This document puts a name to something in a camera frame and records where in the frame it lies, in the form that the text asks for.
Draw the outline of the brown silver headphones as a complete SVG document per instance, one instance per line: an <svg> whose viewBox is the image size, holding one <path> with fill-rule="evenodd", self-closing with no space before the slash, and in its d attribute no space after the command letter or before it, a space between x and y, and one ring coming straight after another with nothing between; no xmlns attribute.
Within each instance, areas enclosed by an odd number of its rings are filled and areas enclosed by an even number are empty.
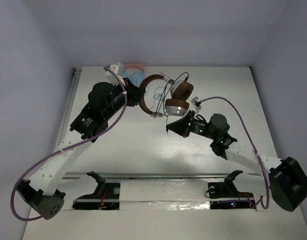
<svg viewBox="0 0 307 240"><path fill-rule="evenodd" d="M152 117L163 117L163 116L177 116L183 117L188 109L190 104L187 102L188 98L194 90L194 86L188 82L188 76L185 80L173 80L165 75L161 74L152 74L146 77L140 84L140 88L146 90L147 86L157 80L164 80L166 82L166 87L170 85L170 90L166 92L164 88L163 94L160 98L160 101L163 105L163 110L160 112L159 105L157 109L152 111L149 109L145 103L145 97L143 96L139 102L140 108L148 115Z"/></svg>

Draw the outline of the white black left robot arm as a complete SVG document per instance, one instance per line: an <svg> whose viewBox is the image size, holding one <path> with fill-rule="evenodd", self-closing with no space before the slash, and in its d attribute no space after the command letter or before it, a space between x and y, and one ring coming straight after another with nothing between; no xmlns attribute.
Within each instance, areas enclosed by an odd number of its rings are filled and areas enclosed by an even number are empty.
<svg viewBox="0 0 307 240"><path fill-rule="evenodd" d="M98 82L88 94L88 102L70 124L57 150L39 164L39 169L27 179L21 179L16 191L41 218L56 216L65 203L66 193L58 185L71 165L101 135L113 128L109 120L127 107L138 105L145 89L135 86L128 78L124 86Z"/></svg>

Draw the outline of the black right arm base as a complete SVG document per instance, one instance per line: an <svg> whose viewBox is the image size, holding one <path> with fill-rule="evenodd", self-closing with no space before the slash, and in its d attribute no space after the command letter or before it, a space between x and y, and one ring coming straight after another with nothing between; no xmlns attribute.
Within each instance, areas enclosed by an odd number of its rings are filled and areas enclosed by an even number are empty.
<svg viewBox="0 0 307 240"><path fill-rule="evenodd" d="M211 210L257 209L254 195L250 192L240 192L233 181L243 171L235 170L223 181L209 182L204 196L210 200Z"/></svg>

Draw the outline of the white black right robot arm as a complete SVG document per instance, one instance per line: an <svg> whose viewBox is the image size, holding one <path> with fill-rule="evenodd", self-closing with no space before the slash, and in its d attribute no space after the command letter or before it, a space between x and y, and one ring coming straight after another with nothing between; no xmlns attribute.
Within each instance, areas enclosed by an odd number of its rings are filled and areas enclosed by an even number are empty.
<svg viewBox="0 0 307 240"><path fill-rule="evenodd" d="M294 211L307 198L307 176L297 160L280 159L257 153L230 136L230 126L224 115L215 113L209 121L190 110L183 118L166 126L183 138L191 133L211 139L213 153L242 165L255 174L234 170L221 182L211 182L205 196L212 200L241 198L247 193L273 200L283 210Z"/></svg>

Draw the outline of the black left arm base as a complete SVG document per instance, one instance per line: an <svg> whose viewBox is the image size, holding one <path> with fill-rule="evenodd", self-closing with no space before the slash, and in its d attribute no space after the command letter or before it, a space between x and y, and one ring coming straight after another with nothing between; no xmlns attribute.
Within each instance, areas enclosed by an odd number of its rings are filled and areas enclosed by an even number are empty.
<svg viewBox="0 0 307 240"><path fill-rule="evenodd" d="M119 182L106 182L98 173L91 171L86 174L91 182L96 183L91 193L77 197L72 208L75 210L119 210L120 188Z"/></svg>

